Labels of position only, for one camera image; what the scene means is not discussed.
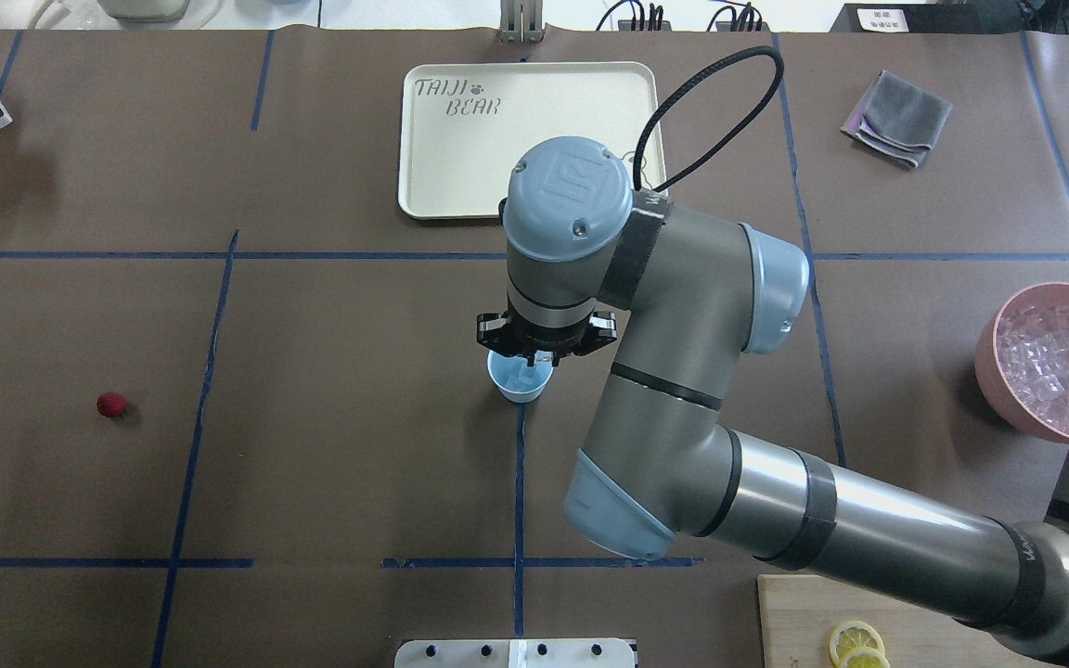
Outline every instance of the cutting board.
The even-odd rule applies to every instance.
[[[908,603],[820,578],[759,575],[764,668],[832,668],[827,636],[861,619],[882,635],[892,668],[1044,668],[983,631]]]

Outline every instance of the pink bowl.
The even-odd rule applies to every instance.
[[[996,322],[1006,312],[1014,313],[1029,304],[1039,304],[1047,308],[1069,305],[1069,283],[1032,284],[1002,305],[996,315],[983,328],[980,342],[976,343],[976,380],[980,382],[980,390],[989,404],[1001,414],[1002,418],[1005,418],[1006,422],[1031,436],[1053,440],[1056,444],[1069,444],[1068,435],[1038,419],[1021,399],[1014,397],[1013,389],[1010,388],[1009,380],[1005,379],[1005,375],[1001,372],[1001,363],[996,359]]]

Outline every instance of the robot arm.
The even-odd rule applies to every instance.
[[[797,247],[631,191],[619,158],[557,138],[523,157],[503,203],[506,313],[479,317],[502,355],[585,355],[630,322],[568,491],[573,527],[656,559],[712,537],[950,615],[1013,651],[1069,665],[1069,457],[1049,524],[971,515],[716,424],[742,352],[769,354],[806,292]]]

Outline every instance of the rectangular tray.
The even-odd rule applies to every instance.
[[[605,144],[633,169],[657,108],[641,63],[427,64],[403,80],[398,204],[417,219],[497,216],[510,169],[533,144],[561,136]],[[657,128],[642,182],[666,180]]]

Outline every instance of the folded towel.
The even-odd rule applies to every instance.
[[[840,131],[899,164],[917,168],[939,141],[952,105],[882,71]]]

